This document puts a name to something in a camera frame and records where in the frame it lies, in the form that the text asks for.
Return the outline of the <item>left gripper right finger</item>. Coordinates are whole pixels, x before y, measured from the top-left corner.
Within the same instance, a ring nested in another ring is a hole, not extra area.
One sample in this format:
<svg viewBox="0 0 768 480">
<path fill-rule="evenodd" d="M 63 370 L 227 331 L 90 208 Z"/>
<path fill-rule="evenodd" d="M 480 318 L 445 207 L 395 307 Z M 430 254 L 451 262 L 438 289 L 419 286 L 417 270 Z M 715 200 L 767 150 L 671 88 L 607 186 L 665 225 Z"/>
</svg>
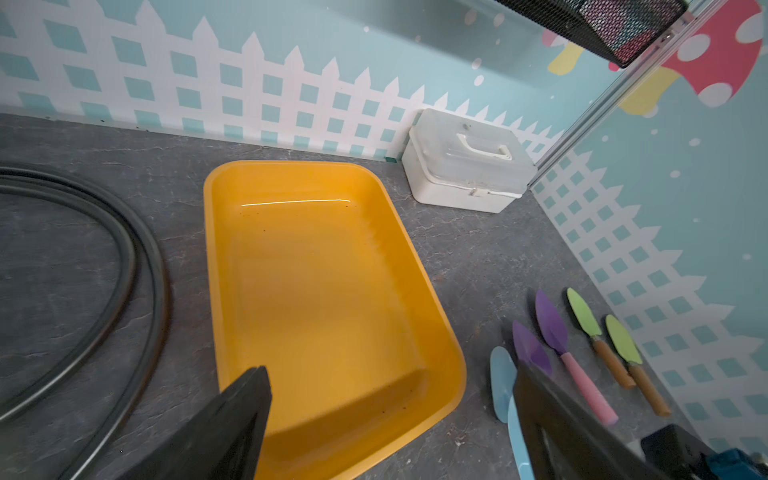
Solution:
<svg viewBox="0 0 768 480">
<path fill-rule="evenodd" d="M 631 452 L 539 368 L 521 364 L 513 389 L 533 477 L 557 479 L 560 453 L 579 479 L 664 479 Z"/>
</svg>

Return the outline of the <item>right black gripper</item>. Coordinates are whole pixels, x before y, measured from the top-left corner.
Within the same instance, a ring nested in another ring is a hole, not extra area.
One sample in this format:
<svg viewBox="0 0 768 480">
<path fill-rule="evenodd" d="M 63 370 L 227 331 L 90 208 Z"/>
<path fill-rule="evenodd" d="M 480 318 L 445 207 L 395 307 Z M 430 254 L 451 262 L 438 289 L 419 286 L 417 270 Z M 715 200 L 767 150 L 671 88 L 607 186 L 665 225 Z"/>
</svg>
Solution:
<svg viewBox="0 0 768 480">
<path fill-rule="evenodd" d="M 671 424 L 640 440 L 648 463 L 671 479 L 766 479 L 767 460 L 738 448 L 716 452 Z"/>
</svg>

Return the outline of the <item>purple shovel pink handle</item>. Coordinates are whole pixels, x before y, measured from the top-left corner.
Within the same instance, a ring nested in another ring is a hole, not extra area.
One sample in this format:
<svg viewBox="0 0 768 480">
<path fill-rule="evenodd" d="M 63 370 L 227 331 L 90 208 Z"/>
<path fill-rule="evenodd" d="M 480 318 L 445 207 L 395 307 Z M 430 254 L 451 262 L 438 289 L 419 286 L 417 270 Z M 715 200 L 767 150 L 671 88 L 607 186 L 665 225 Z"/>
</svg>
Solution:
<svg viewBox="0 0 768 480">
<path fill-rule="evenodd" d="M 615 425 L 618 422 L 618 415 L 569 352 L 568 330 L 565 322 L 542 290 L 538 290 L 535 295 L 535 314 L 545 342 L 557 352 L 590 409 L 603 425 Z"/>
<path fill-rule="evenodd" d="M 548 376 L 552 376 L 553 368 L 550 359 L 537 337 L 522 323 L 512 323 L 513 343 L 518 359 L 538 367 Z"/>
</svg>

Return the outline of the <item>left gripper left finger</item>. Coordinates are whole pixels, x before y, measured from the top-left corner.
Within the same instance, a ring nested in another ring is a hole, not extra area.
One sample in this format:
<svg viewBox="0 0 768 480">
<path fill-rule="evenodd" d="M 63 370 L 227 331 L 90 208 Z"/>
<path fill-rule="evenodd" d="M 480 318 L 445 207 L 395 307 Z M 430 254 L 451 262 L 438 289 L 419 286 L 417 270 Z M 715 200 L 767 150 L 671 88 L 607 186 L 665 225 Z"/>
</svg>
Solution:
<svg viewBox="0 0 768 480">
<path fill-rule="evenodd" d="M 272 403 L 268 371 L 250 368 L 123 479 L 253 479 Z"/>
</svg>

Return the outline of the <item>green shovel wooden handle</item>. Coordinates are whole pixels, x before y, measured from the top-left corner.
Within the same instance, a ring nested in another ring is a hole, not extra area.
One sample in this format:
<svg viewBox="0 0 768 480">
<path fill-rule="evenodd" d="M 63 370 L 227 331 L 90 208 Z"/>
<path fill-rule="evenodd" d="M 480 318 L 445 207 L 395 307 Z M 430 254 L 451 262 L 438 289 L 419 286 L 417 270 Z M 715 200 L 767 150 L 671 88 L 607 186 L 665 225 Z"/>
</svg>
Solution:
<svg viewBox="0 0 768 480">
<path fill-rule="evenodd" d="M 603 339 L 602 329 L 587 302 L 571 287 L 566 289 L 566 297 L 578 324 L 591 340 L 593 349 L 606 365 L 614 380 L 623 389 L 635 388 L 636 382 Z"/>
<path fill-rule="evenodd" d="M 672 411 L 644 370 L 642 357 L 628 330 L 612 314 L 606 316 L 605 324 L 616 352 L 624 360 L 629 375 L 635 381 L 654 413 L 660 417 L 669 417 Z"/>
</svg>

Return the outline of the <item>white plastic storage case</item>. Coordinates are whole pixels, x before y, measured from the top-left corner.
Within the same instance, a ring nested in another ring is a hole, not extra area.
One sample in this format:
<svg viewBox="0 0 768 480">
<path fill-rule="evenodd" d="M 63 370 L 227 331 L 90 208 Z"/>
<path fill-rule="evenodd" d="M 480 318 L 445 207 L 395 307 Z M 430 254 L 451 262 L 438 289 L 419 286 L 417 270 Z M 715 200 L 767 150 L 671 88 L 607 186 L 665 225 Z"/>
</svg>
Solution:
<svg viewBox="0 0 768 480">
<path fill-rule="evenodd" d="M 498 214 L 521 198 L 537 168 L 510 130 L 425 109 L 402 165 L 416 201 Z"/>
</svg>

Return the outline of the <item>light blue shovel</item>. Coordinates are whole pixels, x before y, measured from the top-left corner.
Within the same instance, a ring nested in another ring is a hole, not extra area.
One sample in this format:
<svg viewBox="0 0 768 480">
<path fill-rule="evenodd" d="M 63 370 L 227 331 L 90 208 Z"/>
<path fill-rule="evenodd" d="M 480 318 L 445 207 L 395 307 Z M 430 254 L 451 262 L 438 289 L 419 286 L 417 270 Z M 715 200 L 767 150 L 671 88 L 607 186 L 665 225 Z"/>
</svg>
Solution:
<svg viewBox="0 0 768 480">
<path fill-rule="evenodd" d="M 521 480 L 534 480 L 534 472 L 522 433 L 515 399 L 508 402 L 507 428 L 517 472 Z"/>
<path fill-rule="evenodd" d="M 513 396 L 517 368 L 508 350 L 496 346 L 490 354 L 490 384 L 493 408 L 499 421 L 506 424 L 509 402 Z"/>
</svg>

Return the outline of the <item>yellow plastic tray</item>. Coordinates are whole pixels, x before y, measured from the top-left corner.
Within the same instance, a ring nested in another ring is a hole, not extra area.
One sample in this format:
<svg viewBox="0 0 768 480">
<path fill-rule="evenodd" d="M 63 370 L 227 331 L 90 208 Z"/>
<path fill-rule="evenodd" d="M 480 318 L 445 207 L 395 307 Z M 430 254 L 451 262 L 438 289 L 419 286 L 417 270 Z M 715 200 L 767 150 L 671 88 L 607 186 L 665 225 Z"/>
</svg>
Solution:
<svg viewBox="0 0 768 480">
<path fill-rule="evenodd" d="M 457 408 L 461 347 L 373 172 L 230 162 L 204 210 L 218 382 L 271 385 L 257 478 L 353 479 Z"/>
</svg>

